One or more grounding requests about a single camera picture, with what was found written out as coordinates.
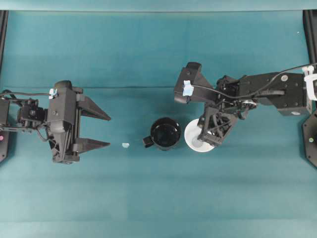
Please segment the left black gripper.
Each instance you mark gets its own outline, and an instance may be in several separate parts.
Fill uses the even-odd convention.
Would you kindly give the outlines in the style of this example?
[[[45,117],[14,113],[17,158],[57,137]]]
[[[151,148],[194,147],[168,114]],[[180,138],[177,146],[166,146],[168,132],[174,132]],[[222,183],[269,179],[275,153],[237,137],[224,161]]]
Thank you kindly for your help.
[[[50,89],[46,129],[55,163],[72,164],[79,161],[78,153],[110,145],[108,142],[77,138],[79,135],[79,110],[77,107],[82,116],[111,120],[111,117],[89,97],[77,95],[72,88],[71,81],[57,82]]]

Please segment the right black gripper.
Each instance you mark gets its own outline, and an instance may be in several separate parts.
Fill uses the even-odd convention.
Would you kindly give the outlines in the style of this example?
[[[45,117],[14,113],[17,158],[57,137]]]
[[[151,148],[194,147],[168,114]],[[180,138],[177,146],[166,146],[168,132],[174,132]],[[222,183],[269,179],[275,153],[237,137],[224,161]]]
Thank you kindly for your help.
[[[197,126],[202,129],[198,139],[211,146],[222,145],[237,122],[236,116],[219,113],[223,96],[203,76],[202,65],[198,62],[189,62],[182,68],[174,87],[174,100],[181,104],[195,102],[208,105]]]

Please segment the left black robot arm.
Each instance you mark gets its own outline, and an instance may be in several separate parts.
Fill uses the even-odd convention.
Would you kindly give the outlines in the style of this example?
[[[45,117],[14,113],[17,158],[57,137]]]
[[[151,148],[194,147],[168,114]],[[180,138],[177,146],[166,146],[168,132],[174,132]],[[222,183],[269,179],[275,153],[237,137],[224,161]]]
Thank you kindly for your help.
[[[80,137],[82,116],[110,121],[95,102],[84,95],[83,88],[74,87],[69,80],[57,82],[45,96],[48,108],[39,106],[33,93],[4,90],[0,95],[0,160],[8,154],[9,138],[13,132],[36,132],[48,142],[55,163],[72,164],[80,154],[109,146],[108,142]]]

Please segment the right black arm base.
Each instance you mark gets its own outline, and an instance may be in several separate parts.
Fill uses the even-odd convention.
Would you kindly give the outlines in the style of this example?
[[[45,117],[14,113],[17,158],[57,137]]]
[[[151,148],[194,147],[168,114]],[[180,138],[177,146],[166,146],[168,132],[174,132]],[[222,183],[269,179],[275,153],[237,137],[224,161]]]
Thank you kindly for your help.
[[[306,159],[317,167],[317,111],[315,110],[302,124],[303,143]]]

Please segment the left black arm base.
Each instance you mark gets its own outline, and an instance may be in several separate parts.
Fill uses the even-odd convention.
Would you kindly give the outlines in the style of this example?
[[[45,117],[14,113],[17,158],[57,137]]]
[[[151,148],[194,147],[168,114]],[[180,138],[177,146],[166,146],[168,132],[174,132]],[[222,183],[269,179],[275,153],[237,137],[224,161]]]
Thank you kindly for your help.
[[[8,143],[10,133],[8,131],[0,132],[0,162],[3,162],[8,154]]]

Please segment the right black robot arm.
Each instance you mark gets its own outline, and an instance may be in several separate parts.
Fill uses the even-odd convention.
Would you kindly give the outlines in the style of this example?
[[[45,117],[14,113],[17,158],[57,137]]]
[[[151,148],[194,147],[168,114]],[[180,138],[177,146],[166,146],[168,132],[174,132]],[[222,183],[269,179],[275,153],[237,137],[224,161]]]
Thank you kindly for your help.
[[[176,102],[204,104],[197,126],[197,139],[212,147],[220,146],[238,119],[245,119],[258,104],[273,105],[282,115],[296,110],[312,112],[317,99],[317,65],[301,65],[281,72],[225,75],[212,86],[202,74],[202,65],[189,62],[182,68],[174,87]]]

